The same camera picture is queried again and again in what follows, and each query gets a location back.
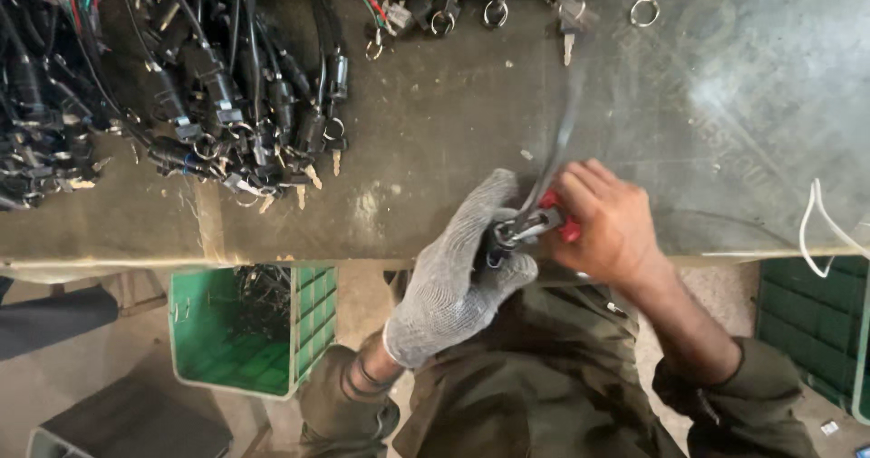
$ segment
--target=bare hand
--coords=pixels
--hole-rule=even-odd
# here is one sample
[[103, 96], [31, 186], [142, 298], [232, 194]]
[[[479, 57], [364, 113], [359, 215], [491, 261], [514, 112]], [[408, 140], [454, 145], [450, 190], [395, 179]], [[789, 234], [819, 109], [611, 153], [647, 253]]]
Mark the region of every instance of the bare hand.
[[656, 244], [643, 188], [620, 180], [596, 159], [568, 164], [554, 187], [582, 226], [580, 238], [571, 244], [562, 242], [556, 231], [545, 236], [558, 263], [628, 295], [642, 292], [658, 275], [673, 273]]

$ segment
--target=dark green crate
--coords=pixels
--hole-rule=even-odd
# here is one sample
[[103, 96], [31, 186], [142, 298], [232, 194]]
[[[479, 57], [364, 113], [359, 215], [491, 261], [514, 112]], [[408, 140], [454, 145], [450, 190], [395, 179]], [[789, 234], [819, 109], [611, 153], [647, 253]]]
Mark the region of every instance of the dark green crate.
[[335, 340], [338, 273], [334, 267], [290, 269], [289, 341], [231, 335], [239, 308], [231, 268], [172, 275], [169, 328], [179, 380], [250, 395], [289, 398]]
[[808, 386], [870, 425], [867, 269], [861, 256], [836, 258], [826, 278], [803, 258], [762, 261], [755, 337], [788, 354]]

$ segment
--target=sleeve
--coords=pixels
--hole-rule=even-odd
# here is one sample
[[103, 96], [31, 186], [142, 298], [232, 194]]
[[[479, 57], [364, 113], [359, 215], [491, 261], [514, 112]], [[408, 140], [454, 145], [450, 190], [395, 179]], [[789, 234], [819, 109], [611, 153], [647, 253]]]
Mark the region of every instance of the sleeve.
[[303, 458], [373, 458], [386, 452], [382, 441], [396, 429], [398, 406], [386, 395], [366, 403], [344, 394], [342, 372], [356, 356], [348, 347], [329, 347], [299, 387]]
[[784, 354], [760, 341], [735, 341], [742, 361], [719, 385], [694, 385], [671, 374], [664, 361], [656, 367], [656, 394], [693, 421], [690, 456], [818, 458], [807, 429], [792, 412], [802, 391], [797, 369]]

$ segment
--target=olive green shirt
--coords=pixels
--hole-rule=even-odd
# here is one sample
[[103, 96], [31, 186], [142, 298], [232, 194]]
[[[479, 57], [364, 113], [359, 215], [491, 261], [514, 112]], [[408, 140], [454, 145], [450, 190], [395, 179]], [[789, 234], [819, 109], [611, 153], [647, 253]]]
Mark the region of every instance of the olive green shirt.
[[[415, 372], [412, 413], [392, 444], [405, 458], [682, 457], [639, 384], [637, 332], [605, 287], [528, 286], [490, 327]], [[761, 342], [737, 341], [742, 362], [720, 385], [656, 368], [658, 396], [693, 420], [692, 458], [817, 458], [792, 413], [801, 392], [794, 366]], [[331, 347], [300, 388], [303, 456], [386, 452], [397, 406], [386, 396], [370, 404], [344, 395], [342, 368], [354, 358]]]

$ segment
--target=white wire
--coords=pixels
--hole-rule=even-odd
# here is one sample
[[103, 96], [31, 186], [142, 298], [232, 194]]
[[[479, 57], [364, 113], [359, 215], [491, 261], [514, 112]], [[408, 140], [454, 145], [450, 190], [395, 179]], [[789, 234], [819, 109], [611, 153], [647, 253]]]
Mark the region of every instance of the white wire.
[[819, 210], [819, 213], [821, 213], [821, 216], [827, 222], [828, 227], [831, 228], [833, 233], [837, 234], [837, 237], [839, 237], [841, 241], [854, 247], [861, 253], [861, 255], [870, 260], [870, 251], [867, 251], [862, 245], [858, 244], [851, 237], [849, 237], [848, 234], [846, 234], [843, 229], [841, 229], [840, 226], [838, 226], [836, 222], [831, 219], [831, 216], [827, 214], [827, 211], [825, 210], [825, 205], [821, 201], [821, 182], [818, 178], [816, 178], [812, 181], [812, 184], [810, 185], [810, 198], [807, 202], [807, 209], [804, 211], [804, 218], [800, 219], [800, 230], [798, 232], [800, 254], [804, 257], [804, 260], [807, 262], [807, 264], [809, 264], [810, 269], [813, 270], [815, 274], [821, 276], [822, 278], [826, 278], [828, 272], [831, 270], [831, 263], [833, 263], [834, 257], [831, 256], [831, 259], [828, 260], [827, 266], [825, 266], [825, 271], [821, 271], [821, 269], [819, 269], [819, 267], [815, 264], [815, 261], [813, 261], [810, 257], [810, 253], [807, 251], [807, 221], [810, 218], [810, 213], [812, 213], [813, 207], [816, 207], [816, 209]]

